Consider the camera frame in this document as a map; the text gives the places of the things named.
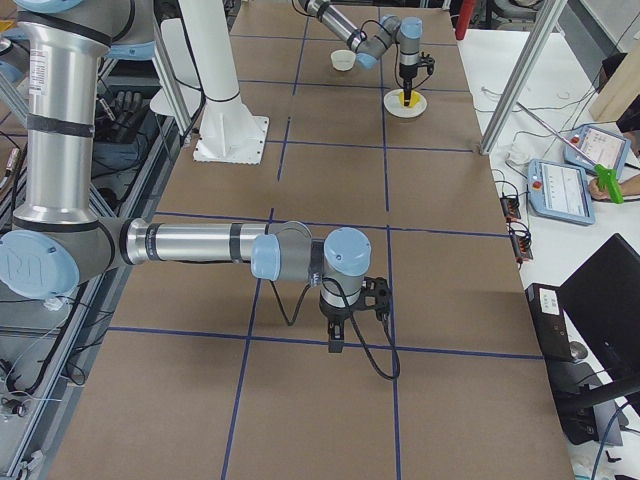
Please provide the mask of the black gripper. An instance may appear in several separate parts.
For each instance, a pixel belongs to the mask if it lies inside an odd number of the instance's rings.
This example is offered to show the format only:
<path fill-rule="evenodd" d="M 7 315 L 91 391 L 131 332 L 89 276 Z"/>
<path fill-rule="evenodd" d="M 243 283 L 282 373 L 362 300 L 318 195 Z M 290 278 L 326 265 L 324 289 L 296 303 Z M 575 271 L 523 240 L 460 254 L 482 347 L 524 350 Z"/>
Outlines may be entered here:
<path fill-rule="evenodd" d="M 416 65 L 399 64 L 399 75 L 403 81 L 403 105 L 411 106 L 412 82 L 416 78 Z"/>
<path fill-rule="evenodd" d="M 341 353 L 344 348 L 344 324 L 351 317 L 351 309 L 321 301 L 320 310 L 328 322 L 328 352 Z"/>

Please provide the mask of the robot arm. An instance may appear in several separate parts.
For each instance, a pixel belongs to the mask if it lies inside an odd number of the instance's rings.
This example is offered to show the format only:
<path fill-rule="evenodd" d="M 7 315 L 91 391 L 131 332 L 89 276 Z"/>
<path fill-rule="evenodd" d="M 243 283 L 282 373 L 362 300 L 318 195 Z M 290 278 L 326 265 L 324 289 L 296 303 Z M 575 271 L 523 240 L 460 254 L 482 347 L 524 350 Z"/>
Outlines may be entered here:
<path fill-rule="evenodd" d="M 45 300 L 97 275 L 147 261 L 247 264 L 259 279 L 320 291 L 328 348 L 366 308 L 371 246 L 343 227 L 316 239 L 302 223 L 162 224 L 100 217 L 89 206 L 99 61 L 119 47 L 150 56 L 182 131 L 191 120 L 163 61 L 150 1 L 21 1 L 30 46 L 26 198 L 1 239 L 1 279 Z"/>
<path fill-rule="evenodd" d="M 417 105 L 418 98 L 414 94 L 413 83 L 418 70 L 425 68 L 427 77 L 430 77 L 435 70 L 435 60 L 420 51 L 423 35 L 423 23 L 420 18 L 388 15 L 380 21 L 373 20 L 379 30 L 369 36 L 364 31 L 367 21 L 361 27 L 356 26 L 330 1 L 293 1 L 292 5 L 295 4 L 302 8 L 305 15 L 316 18 L 341 39 L 365 68 L 373 67 L 386 51 L 395 45 L 399 53 L 398 73 L 402 79 L 400 105 L 407 108 Z"/>

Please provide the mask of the person hand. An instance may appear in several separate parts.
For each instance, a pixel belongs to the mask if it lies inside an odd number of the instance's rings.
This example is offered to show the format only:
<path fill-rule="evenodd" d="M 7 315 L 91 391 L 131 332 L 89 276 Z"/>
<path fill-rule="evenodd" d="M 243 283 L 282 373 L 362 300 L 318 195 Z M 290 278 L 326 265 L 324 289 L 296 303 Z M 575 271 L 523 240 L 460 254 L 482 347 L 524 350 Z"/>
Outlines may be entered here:
<path fill-rule="evenodd" d="M 601 188 L 597 178 L 592 179 L 588 186 L 590 195 L 595 201 L 608 201 L 611 199 L 606 187 Z"/>

